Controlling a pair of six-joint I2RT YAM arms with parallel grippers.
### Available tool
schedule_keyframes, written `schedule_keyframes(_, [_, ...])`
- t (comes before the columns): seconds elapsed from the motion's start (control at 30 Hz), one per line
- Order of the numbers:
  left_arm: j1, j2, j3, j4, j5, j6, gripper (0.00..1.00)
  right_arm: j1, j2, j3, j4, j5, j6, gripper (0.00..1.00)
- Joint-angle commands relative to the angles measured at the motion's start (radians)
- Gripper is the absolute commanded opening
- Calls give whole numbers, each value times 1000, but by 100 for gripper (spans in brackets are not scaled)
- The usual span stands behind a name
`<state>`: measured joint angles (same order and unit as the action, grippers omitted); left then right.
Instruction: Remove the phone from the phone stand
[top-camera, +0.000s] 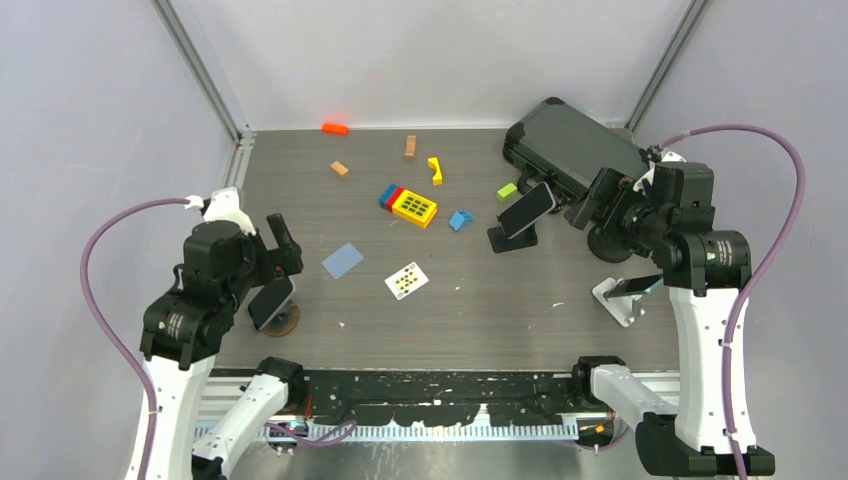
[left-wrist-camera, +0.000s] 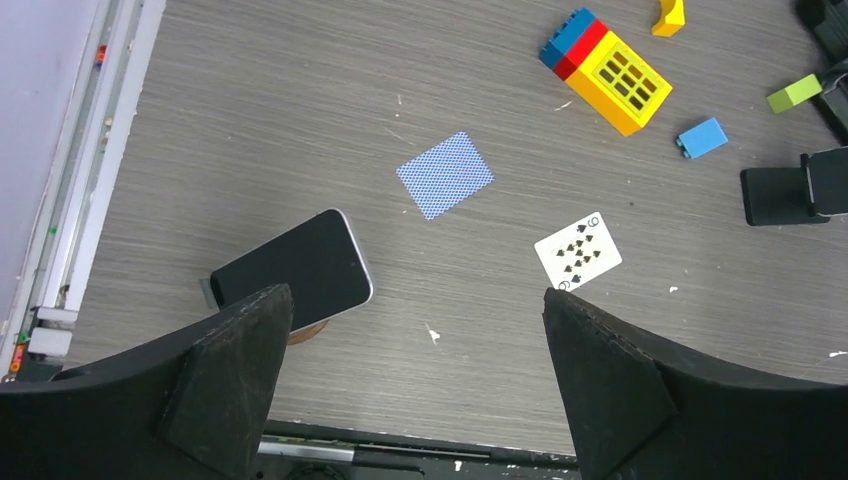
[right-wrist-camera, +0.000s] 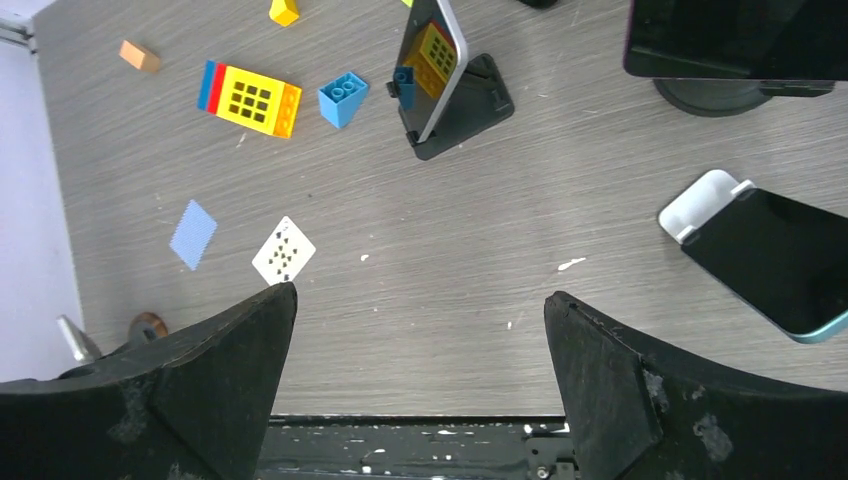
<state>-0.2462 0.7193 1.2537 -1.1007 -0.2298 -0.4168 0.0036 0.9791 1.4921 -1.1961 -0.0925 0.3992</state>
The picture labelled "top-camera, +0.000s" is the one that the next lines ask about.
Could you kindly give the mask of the white-edged phone black screen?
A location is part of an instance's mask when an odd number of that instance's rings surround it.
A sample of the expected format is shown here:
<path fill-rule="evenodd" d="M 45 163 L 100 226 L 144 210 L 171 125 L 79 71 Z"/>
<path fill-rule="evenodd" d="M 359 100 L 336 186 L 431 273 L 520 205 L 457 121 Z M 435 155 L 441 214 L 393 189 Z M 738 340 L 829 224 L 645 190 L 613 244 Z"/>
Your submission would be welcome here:
<path fill-rule="evenodd" d="M 547 183 L 539 183 L 498 216 L 498 222 L 510 238 L 557 206 L 557 198 Z"/>

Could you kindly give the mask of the silver phone black screen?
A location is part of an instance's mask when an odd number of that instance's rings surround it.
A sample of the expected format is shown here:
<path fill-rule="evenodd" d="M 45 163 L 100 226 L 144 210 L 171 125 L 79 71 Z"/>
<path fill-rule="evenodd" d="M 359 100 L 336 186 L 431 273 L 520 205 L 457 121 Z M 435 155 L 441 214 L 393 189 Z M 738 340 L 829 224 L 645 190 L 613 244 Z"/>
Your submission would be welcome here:
<path fill-rule="evenodd" d="M 247 309 L 254 328 L 264 329 L 283 311 L 294 292 L 295 285 L 289 277 L 277 278 L 262 286 Z"/>

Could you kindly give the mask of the black round-base pole stand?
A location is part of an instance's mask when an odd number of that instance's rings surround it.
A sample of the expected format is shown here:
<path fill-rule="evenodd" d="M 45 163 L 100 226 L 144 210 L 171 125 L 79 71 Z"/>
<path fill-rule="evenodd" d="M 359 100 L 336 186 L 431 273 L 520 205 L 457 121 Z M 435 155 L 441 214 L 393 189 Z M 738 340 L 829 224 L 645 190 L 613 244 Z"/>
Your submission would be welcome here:
<path fill-rule="evenodd" d="M 596 224 L 589 231 L 587 245 L 595 257 L 607 263 L 622 263 L 634 255 L 634 247 L 628 234 L 600 224 Z"/>

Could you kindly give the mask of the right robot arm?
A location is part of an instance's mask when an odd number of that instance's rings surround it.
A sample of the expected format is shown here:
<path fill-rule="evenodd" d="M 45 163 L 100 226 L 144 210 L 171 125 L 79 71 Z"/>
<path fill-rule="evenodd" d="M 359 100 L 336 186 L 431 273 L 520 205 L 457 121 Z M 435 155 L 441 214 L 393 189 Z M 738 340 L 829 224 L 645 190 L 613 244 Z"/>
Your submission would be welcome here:
<path fill-rule="evenodd" d="M 741 233 L 714 228 L 713 184 L 700 163 L 658 163 L 646 191 L 604 168 L 566 212 L 596 257 L 639 255 L 658 268 L 677 328 L 678 401 L 664 401 L 616 356 L 582 356 L 572 375 L 579 398 L 632 429 L 649 474 L 767 477 L 776 460 L 752 431 L 739 325 L 753 284 L 750 248 Z"/>

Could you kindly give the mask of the teal-edged phone black screen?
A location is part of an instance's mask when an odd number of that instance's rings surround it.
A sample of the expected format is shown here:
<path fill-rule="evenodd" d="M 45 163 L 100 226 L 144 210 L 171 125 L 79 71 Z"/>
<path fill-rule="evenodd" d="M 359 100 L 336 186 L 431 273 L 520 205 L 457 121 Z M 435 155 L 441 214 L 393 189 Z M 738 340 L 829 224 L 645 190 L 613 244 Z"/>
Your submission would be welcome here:
<path fill-rule="evenodd" d="M 639 296 L 650 294 L 663 284 L 663 275 L 648 275 L 630 279 L 619 279 L 604 293 L 605 298 Z"/>

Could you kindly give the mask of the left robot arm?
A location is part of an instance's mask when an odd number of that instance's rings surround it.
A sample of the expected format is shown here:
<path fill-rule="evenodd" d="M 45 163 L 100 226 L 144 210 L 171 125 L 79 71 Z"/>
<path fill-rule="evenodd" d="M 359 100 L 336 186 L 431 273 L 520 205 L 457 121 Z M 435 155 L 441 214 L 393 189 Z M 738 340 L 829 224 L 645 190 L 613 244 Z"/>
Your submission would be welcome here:
<path fill-rule="evenodd" d="M 274 249 L 232 220 L 196 225 L 183 243 L 182 263 L 173 269 L 173 285 L 146 309 L 140 350 L 156 405 L 140 418 L 128 478 L 228 479 L 273 415 L 305 404 L 303 367 L 267 357 L 236 404 L 205 436 L 194 438 L 215 357 L 248 292 L 259 291 L 248 313 L 260 328 L 274 317 L 298 314 L 290 277 L 303 269 L 300 245 L 281 214 L 267 222 Z"/>

